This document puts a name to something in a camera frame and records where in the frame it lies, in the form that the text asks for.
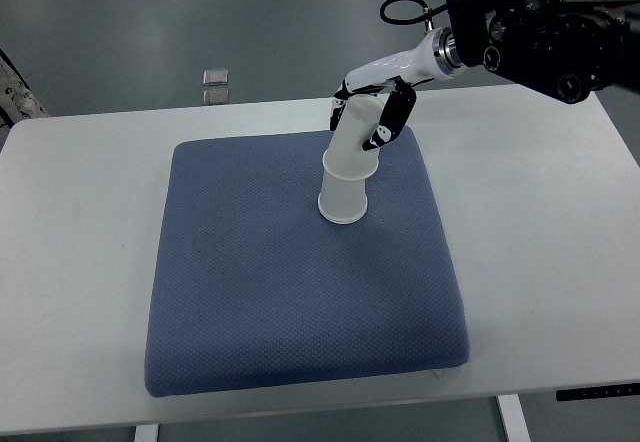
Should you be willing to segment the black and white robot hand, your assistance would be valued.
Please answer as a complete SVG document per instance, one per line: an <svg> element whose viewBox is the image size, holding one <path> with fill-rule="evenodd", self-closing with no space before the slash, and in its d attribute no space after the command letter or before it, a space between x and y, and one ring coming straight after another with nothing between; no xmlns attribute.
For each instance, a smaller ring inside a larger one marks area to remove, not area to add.
<svg viewBox="0 0 640 442"><path fill-rule="evenodd" d="M417 85L449 80L463 71L452 30L433 29L415 48L350 71L333 96L330 129L337 129L349 99L390 89L375 131L362 143L364 151L379 149L394 141L405 127L417 100Z"/></svg>

